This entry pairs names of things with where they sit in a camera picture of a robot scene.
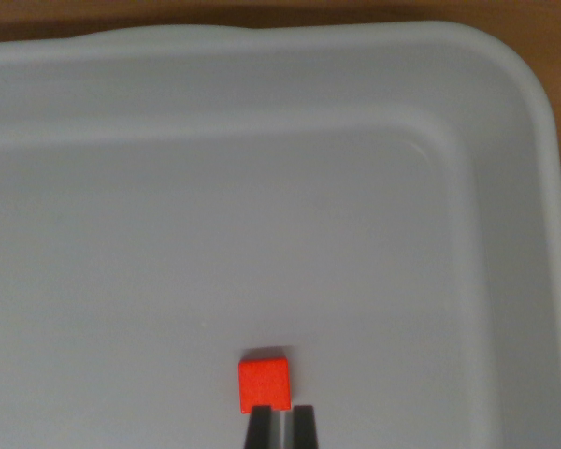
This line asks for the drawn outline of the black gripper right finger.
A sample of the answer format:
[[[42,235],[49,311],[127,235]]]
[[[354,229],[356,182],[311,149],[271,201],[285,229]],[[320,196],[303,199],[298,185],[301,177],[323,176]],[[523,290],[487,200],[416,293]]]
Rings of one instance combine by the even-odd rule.
[[[298,405],[293,409],[293,448],[319,448],[315,412],[311,405]]]

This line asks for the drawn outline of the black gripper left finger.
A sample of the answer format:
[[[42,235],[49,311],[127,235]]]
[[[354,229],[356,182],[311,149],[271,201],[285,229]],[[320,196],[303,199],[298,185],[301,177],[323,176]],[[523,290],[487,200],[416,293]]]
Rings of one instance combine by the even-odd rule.
[[[254,406],[250,415],[244,449],[269,449],[271,444],[272,408]]]

